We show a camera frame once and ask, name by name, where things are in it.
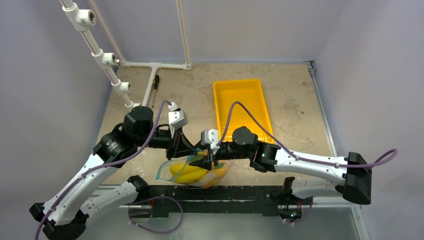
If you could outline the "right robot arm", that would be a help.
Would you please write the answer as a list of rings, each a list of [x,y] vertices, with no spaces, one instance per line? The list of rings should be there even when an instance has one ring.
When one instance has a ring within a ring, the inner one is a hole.
[[[371,203],[372,169],[356,152],[347,157],[326,157],[284,149],[277,144],[260,141],[247,127],[237,128],[232,140],[219,143],[217,131],[205,130],[201,143],[207,154],[189,163],[211,170],[219,161],[249,159],[249,166],[258,172],[289,172],[319,178],[307,183],[301,179],[286,179],[280,196],[288,204],[312,196],[342,196],[354,204]]]

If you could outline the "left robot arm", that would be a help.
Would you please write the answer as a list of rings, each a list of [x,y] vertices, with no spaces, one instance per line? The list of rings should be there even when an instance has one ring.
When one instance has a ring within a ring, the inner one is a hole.
[[[150,107],[134,107],[100,139],[64,188],[50,200],[30,207],[30,214],[38,222],[36,239],[44,234],[49,240],[75,240],[92,222],[122,205],[153,204],[161,199],[139,175],[97,197],[92,197],[92,193],[145,148],[164,149],[169,160],[195,154],[183,134],[188,123],[186,113],[174,102],[163,104],[169,108],[167,124],[159,124],[160,113]]]

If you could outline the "clear zip top bag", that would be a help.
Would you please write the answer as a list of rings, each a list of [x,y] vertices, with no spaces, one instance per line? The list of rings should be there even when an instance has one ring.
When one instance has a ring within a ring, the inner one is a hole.
[[[155,179],[204,189],[216,186],[227,175],[232,164],[228,160],[220,160],[211,170],[189,165],[206,155],[206,151],[201,150],[197,155],[167,160],[158,168]]]

